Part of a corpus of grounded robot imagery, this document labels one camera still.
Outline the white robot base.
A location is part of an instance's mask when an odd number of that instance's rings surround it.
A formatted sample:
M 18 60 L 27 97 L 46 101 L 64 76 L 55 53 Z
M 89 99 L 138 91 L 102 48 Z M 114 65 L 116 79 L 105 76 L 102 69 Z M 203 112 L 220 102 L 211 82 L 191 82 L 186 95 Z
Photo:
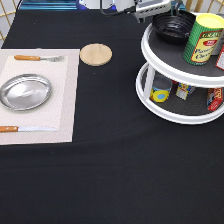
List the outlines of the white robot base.
M 87 9 L 115 9 L 114 0 L 77 0 L 77 5 Z

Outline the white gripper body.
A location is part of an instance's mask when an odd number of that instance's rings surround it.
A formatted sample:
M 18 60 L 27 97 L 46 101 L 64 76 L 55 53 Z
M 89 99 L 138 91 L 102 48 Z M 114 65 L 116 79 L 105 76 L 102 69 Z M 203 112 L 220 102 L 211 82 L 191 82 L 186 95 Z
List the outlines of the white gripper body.
M 119 13 L 132 14 L 138 22 L 146 17 L 166 13 L 172 9 L 172 1 L 178 8 L 183 0 L 113 0 Z

